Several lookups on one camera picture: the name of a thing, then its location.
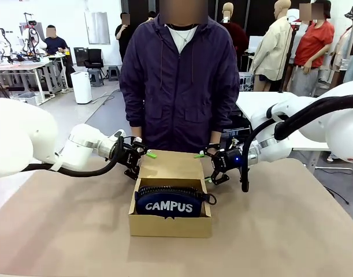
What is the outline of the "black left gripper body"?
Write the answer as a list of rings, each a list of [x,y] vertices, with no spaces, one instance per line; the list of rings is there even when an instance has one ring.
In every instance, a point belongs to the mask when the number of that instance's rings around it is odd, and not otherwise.
[[[131,140],[130,143],[123,143],[118,163],[125,166],[125,173],[139,173],[139,160],[143,156],[143,143]]]

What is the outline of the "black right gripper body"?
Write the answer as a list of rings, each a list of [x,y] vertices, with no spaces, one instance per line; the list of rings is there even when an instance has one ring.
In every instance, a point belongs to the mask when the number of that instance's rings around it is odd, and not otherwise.
[[[232,169],[241,169],[243,155],[239,148],[232,148],[220,152],[220,172],[225,173]]]

